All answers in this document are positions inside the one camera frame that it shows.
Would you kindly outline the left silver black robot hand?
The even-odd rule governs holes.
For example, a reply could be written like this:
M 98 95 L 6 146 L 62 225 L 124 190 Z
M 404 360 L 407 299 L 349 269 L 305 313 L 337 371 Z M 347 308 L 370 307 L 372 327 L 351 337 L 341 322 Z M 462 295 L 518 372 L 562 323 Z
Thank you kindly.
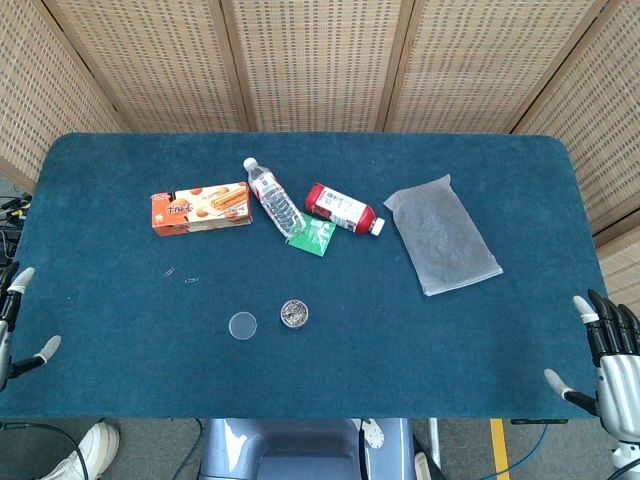
M 61 344 L 61 337 L 54 335 L 34 355 L 17 362 L 12 360 L 12 336 L 22 297 L 35 274 L 33 267 L 27 267 L 14 278 L 19 266 L 18 262 L 11 262 L 1 274 L 1 390 L 6 388 L 9 380 L 47 364 Z

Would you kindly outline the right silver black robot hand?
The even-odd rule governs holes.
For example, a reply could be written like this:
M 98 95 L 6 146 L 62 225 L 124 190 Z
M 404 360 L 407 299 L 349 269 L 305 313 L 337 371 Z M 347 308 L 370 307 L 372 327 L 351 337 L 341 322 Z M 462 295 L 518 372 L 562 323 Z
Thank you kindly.
M 597 395 L 591 397 L 568 386 L 552 369 L 544 376 L 565 401 L 600 419 L 616 440 L 639 442 L 639 319 L 624 304 L 590 289 L 588 297 L 573 303 L 586 330 L 597 377 Z

